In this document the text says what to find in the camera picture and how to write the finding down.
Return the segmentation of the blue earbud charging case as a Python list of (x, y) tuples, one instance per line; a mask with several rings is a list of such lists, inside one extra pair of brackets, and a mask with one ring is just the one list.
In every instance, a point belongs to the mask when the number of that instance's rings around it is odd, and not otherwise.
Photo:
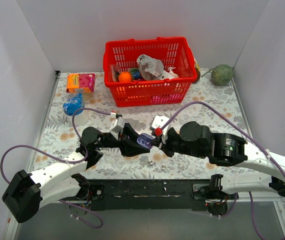
[(151, 144), (154, 137), (152, 135), (141, 133), (138, 137), (136, 142), (143, 148), (150, 150), (153, 146)]

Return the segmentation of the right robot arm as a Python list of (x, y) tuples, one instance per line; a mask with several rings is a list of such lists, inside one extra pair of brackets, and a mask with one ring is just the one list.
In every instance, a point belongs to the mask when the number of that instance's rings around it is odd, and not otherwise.
[(208, 185), (194, 193), (205, 199), (220, 199), (239, 192), (272, 192), (285, 197), (285, 156), (264, 154), (254, 144), (230, 133), (212, 133), (209, 127), (195, 121), (184, 124), (179, 132), (163, 127), (164, 122), (152, 123), (155, 139), (151, 144), (168, 157), (175, 153), (196, 158), (208, 158), (213, 165), (254, 170), (246, 176), (214, 174)]

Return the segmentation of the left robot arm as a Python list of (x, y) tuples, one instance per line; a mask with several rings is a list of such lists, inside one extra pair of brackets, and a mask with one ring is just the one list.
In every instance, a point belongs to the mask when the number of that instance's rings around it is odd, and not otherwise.
[(5, 190), (2, 201), (18, 223), (31, 219), (40, 208), (61, 199), (84, 200), (90, 183), (81, 172), (94, 166), (103, 156), (101, 149), (117, 148), (125, 157), (149, 153), (153, 137), (138, 134), (129, 123), (111, 132), (90, 126), (80, 138), (80, 146), (62, 161), (27, 173), (18, 171)]

